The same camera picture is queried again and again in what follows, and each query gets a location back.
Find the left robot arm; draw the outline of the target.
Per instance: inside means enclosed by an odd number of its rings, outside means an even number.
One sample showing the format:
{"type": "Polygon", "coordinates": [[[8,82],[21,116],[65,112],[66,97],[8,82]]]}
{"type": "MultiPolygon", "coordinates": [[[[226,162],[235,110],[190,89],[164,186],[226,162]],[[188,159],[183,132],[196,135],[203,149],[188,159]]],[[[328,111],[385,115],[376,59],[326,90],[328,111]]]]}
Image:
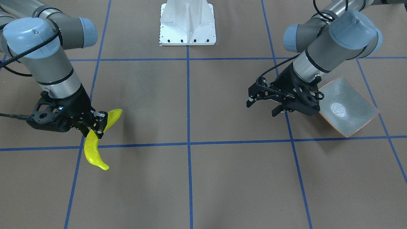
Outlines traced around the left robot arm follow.
{"type": "Polygon", "coordinates": [[[318,84],[344,61],[366,58],[379,49],[381,31],[362,13],[378,0],[335,0],[303,24],[289,26],[283,45],[296,55],[272,82],[261,74],[248,88],[246,106],[256,101],[273,100],[279,105],[272,116],[298,111],[306,115],[320,112],[325,95],[318,84]]]}

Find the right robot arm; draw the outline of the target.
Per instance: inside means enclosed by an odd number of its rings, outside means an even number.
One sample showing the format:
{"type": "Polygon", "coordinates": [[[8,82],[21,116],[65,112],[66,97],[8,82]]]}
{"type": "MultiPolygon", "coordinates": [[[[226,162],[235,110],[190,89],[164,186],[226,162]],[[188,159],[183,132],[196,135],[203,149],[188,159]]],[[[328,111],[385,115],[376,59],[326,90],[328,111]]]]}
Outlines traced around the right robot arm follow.
{"type": "Polygon", "coordinates": [[[39,0],[2,0],[1,52],[9,59],[1,68],[33,77],[42,89],[30,115],[1,114],[26,121],[32,128],[67,132],[90,131],[101,139],[108,113],[97,112],[65,50],[96,44],[98,33],[88,18],[70,17],[39,0]]]}

